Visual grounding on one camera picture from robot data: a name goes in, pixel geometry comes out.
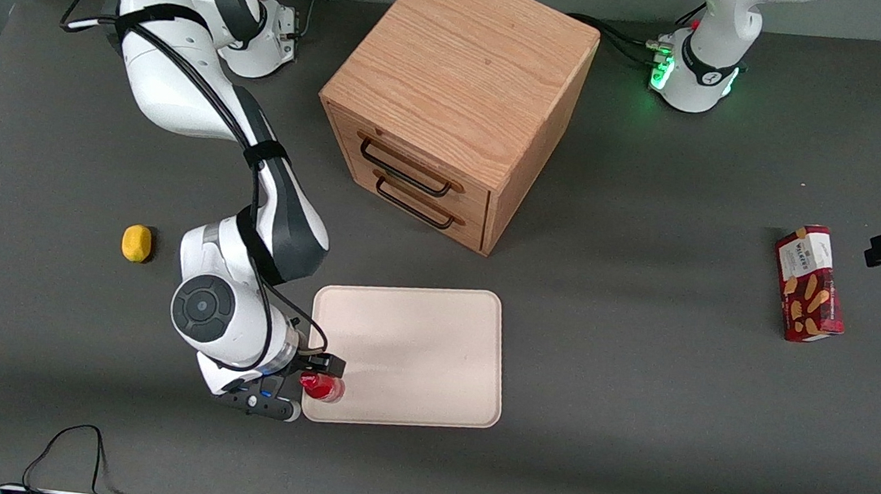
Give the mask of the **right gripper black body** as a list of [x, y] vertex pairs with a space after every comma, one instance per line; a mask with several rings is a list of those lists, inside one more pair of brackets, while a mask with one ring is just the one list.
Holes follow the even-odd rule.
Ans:
[[289, 394], [290, 387], [292, 384], [294, 385], [296, 381], [299, 380], [299, 377], [304, 372], [313, 372], [313, 361], [316, 358], [317, 350], [311, 348], [300, 348], [298, 352], [295, 352], [293, 359], [291, 359], [289, 365], [287, 365], [286, 369], [281, 374], [281, 382], [278, 387], [278, 395], [280, 398], [290, 399], [293, 398], [292, 395]]

